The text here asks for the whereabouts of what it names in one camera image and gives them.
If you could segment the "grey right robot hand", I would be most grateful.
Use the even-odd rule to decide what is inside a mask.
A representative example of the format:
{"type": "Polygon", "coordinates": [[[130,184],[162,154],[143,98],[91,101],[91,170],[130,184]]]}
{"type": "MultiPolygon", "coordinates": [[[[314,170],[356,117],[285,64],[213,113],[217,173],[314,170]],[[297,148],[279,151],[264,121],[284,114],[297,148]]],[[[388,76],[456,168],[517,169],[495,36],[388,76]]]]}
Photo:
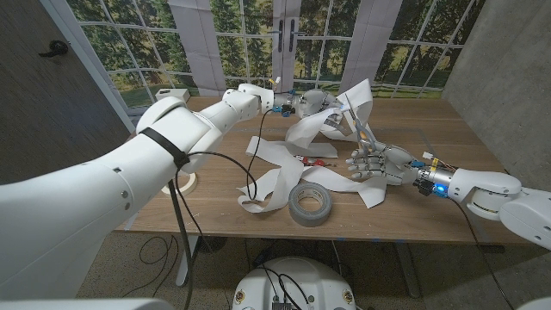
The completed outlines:
{"type": "Polygon", "coordinates": [[[370,145],[362,141],[361,146],[351,153],[345,163],[352,171],[353,179],[384,177],[387,184],[411,184],[423,195],[449,196],[449,184],[454,171],[445,168],[433,158],[432,164],[427,164],[414,158],[405,149],[375,142],[370,145]]]}

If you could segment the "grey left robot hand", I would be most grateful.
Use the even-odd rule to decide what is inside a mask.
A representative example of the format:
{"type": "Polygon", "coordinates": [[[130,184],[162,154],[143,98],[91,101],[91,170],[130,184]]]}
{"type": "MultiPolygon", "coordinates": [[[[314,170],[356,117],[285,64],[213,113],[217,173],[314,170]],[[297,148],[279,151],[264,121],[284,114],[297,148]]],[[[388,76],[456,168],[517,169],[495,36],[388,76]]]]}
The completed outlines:
{"type": "Polygon", "coordinates": [[[343,104],[331,93],[322,89],[308,90],[304,94],[275,94],[272,110],[283,117],[296,115],[305,118],[326,109],[341,108],[343,104]]]}

